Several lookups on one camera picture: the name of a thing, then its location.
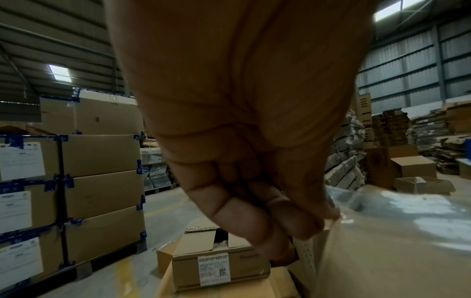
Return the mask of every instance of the box label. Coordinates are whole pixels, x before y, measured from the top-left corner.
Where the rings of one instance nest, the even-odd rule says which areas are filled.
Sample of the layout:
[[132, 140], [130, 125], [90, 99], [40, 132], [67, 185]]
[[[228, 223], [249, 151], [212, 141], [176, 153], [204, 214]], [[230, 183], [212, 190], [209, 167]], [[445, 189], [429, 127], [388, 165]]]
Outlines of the box label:
[[32, 225], [30, 191], [0, 194], [0, 234]]
[[229, 254], [221, 253], [198, 257], [198, 272], [202, 287], [230, 282]]
[[0, 174], [2, 181], [44, 176], [41, 143], [27, 142], [24, 149], [0, 145]]
[[0, 290], [42, 272], [38, 237], [0, 248]]

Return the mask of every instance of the skylight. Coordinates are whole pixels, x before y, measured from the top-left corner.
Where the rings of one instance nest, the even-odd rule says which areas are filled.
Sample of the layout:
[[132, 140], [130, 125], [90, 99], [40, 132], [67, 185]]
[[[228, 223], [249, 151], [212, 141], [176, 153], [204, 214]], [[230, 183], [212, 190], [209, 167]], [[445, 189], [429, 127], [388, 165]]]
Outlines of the skylight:
[[388, 7], [386, 7], [385, 9], [382, 9], [380, 11], [378, 11], [377, 13], [374, 14], [374, 20], [377, 22], [379, 20], [382, 20], [390, 15], [393, 15], [395, 14], [396, 12], [399, 12], [401, 11], [401, 1], [399, 2], [396, 2]]
[[52, 71], [54, 79], [58, 81], [72, 82], [70, 79], [69, 70], [67, 68], [51, 64], [49, 64], [49, 68]]
[[414, 5], [414, 4], [417, 4], [417, 3], [420, 3], [420, 2], [424, 2], [424, 1], [425, 1], [425, 0], [404, 0], [404, 1], [402, 2], [402, 9], [411, 7], [411, 6]]

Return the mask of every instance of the corrugated metal wall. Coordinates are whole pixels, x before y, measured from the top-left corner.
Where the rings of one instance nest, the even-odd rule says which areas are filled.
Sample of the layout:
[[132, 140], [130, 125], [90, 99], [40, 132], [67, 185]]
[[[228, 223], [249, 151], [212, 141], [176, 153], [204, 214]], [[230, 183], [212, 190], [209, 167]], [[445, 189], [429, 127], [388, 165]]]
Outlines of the corrugated metal wall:
[[[471, 16], [439, 27], [438, 33], [446, 98], [462, 96], [471, 90]], [[360, 94], [371, 94], [373, 114], [441, 100], [432, 34], [430, 30], [368, 53], [357, 86]]]

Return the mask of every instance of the wooden pallet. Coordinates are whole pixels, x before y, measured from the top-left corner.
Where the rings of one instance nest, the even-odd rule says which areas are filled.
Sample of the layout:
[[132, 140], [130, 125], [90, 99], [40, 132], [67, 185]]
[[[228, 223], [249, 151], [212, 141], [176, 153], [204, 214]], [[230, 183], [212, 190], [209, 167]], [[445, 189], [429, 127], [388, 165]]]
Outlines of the wooden pallet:
[[17, 288], [0, 294], [0, 298], [38, 297], [70, 282], [86, 279], [87, 277], [93, 275], [93, 272], [95, 271], [125, 259], [133, 254], [143, 253], [146, 250], [146, 239], [142, 239], [107, 255], [100, 256], [80, 264], [65, 267], [34, 283], [28, 284], [27, 282], [23, 282]]
[[155, 189], [146, 190], [144, 193], [145, 193], [145, 195], [149, 195], [149, 194], [159, 193], [159, 192], [162, 192], [162, 191], [174, 190], [175, 188], [177, 188], [177, 187], [179, 187], [179, 186], [180, 186], [180, 184], [174, 183], [174, 184], [171, 184], [171, 185], [167, 185], [167, 186], [163, 186], [163, 187], [159, 187], [159, 188], [155, 188]]

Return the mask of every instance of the warehouse wall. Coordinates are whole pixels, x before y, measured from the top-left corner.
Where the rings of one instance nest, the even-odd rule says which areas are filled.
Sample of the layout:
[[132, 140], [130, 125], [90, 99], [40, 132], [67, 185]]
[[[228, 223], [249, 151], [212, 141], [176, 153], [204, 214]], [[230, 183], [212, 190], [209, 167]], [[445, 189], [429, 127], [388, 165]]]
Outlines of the warehouse wall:
[[0, 102], [0, 121], [41, 122], [39, 105]]
[[[471, 16], [438, 27], [445, 98], [471, 90]], [[434, 30], [368, 53], [357, 76], [372, 113], [441, 101]]]

